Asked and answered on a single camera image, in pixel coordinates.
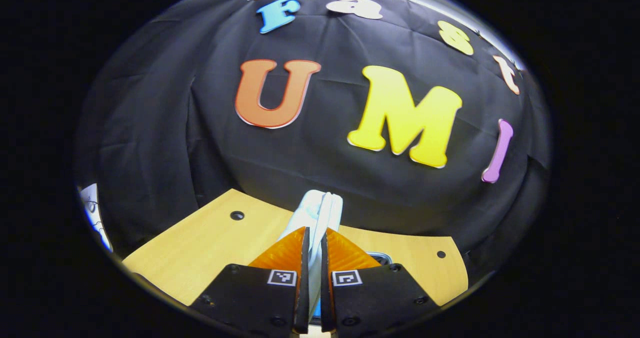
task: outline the black cloth backdrop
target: black cloth backdrop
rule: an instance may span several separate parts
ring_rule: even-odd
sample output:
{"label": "black cloth backdrop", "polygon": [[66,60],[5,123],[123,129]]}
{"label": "black cloth backdrop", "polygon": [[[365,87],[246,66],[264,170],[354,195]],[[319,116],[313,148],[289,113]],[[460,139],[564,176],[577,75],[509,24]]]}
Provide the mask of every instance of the black cloth backdrop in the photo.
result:
{"label": "black cloth backdrop", "polygon": [[[229,188],[291,210],[316,189],[343,197],[343,225],[452,236],[470,284],[496,269],[546,197],[551,122],[535,78],[509,64],[514,95],[492,57],[502,53],[407,0],[373,0],[379,20],[330,12],[334,0],[300,0],[293,22],[261,34],[256,10],[272,1],[183,0],[124,43],[96,78],[78,126],[75,178],[80,187],[98,183],[115,253],[125,257]],[[469,36],[472,56],[444,43],[439,20]],[[278,64],[263,86],[267,108],[282,99],[285,62],[322,65],[292,124],[263,129],[236,114],[240,65],[253,59]],[[416,104],[436,85],[462,98],[444,169],[395,156],[388,144],[380,152],[348,144],[368,95],[367,65],[402,72]],[[500,118],[514,137],[492,185],[480,177]],[[382,136],[389,141],[386,127]]]}

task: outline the yellow letter m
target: yellow letter m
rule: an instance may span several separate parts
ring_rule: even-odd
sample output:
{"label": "yellow letter m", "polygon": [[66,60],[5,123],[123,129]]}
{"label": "yellow letter m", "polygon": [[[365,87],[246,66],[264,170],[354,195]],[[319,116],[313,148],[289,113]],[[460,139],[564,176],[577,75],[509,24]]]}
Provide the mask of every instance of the yellow letter m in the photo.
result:
{"label": "yellow letter m", "polygon": [[347,141],[371,151],[384,149],[382,128],[386,120],[391,152],[402,154],[422,133],[418,145],[409,150],[409,157],[423,165],[444,167],[453,120],[462,107],[459,95],[436,86],[415,106],[402,73],[388,67],[367,66],[362,74],[370,82],[368,97],[360,126],[349,132]]}

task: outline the wooden table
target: wooden table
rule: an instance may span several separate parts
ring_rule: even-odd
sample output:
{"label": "wooden table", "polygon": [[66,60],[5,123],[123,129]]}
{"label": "wooden table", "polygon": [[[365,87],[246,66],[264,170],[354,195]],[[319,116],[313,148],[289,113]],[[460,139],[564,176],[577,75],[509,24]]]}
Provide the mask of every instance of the wooden table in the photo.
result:
{"label": "wooden table", "polygon": [[[244,219],[231,219],[233,211],[243,212]],[[291,215],[286,209],[228,190],[137,249],[123,264],[190,306],[226,265],[248,265],[272,246]],[[451,237],[406,236],[347,226],[338,231],[363,250],[388,254],[394,263],[401,263],[439,306],[468,288],[467,271]],[[440,251],[445,252],[444,258],[439,258]],[[326,335],[310,331],[307,337]]]}

